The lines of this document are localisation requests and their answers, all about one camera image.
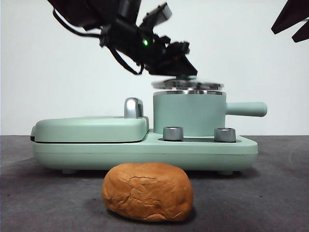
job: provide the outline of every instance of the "sandwich maker lid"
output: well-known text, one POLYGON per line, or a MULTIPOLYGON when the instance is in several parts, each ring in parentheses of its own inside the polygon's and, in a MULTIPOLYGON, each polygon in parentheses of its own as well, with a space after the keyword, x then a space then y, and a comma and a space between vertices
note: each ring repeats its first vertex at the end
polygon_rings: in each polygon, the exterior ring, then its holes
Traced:
POLYGON ((31 139, 41 143, 125 143, 144 138, 147 117, 88 116, 39 121, 31 139))

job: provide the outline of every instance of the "pot lid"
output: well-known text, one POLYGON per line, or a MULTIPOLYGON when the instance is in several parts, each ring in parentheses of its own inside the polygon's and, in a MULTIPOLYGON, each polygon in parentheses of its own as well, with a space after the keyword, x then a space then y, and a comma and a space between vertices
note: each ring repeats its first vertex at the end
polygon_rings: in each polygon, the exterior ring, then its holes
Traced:
POLYGON ((165 81, 152 82, 153 88, 157 89, 180 89, 180 90, 221 90, 224 85, 197 81, 196 78, 174 78, 165 81))

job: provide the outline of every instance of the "wire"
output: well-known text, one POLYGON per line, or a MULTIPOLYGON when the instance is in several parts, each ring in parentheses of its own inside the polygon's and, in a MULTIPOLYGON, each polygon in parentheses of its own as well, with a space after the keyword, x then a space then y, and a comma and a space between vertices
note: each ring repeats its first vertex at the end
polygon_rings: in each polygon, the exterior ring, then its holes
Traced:
POLYGON ((94 37, 94 38, 100 38, 101 35, 100 34, 91 34, 91 33, 81 33, 79 31, 74 30, 73 28, 71 28, 68 24, 66 24, 60 17, 59 15, 56 13, 56 10, 53 10, 53 16, 55 17, 55 19, 67 30, 69 30, 70 32, 79 35, 79 36, 83 36, 83 37, 94 37))

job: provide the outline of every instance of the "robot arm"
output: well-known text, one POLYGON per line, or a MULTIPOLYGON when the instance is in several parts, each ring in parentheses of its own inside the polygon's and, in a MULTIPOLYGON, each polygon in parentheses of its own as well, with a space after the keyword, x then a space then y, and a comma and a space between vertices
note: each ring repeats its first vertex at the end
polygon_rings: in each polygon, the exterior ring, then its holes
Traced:
POLYGON ((128 71, 141 74, 143 69, 152 75, 190 76, 197 70, 186 58, 188 42, 170 43, 167 36, 159 37, 153 28, 168 20, 171 11, 167 3, 147 13, 143 23, 136 25, 141 0, 48 0, 54 7, 55 18, 68 30, 80 35, 99 38, 115 59, 128 71), (101 34, 80 33, 67 25, 56 10, 72 25, 86 31, 101 29, 101 34), (121 52, 141 67, 134 71, 120 57, 121 52))
MULTIPOLYGON (((288 0, 271 29, 277 34, 300 21, 306 20, 308 17, 308 0, 288 0)), ((309 39, 309 21, 292 38, 294 42, 309 39)))

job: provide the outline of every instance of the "bread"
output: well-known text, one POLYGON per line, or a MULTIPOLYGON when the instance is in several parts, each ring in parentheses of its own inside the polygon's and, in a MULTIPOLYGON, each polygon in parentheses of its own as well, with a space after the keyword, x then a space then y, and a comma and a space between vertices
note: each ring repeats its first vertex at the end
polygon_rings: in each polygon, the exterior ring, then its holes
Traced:
POLYGON ((102 185, 110 210, 142 221, 183 221, 189 215, 193 190, 186 173, 164 163, 124 163, 113 167, 102 185))

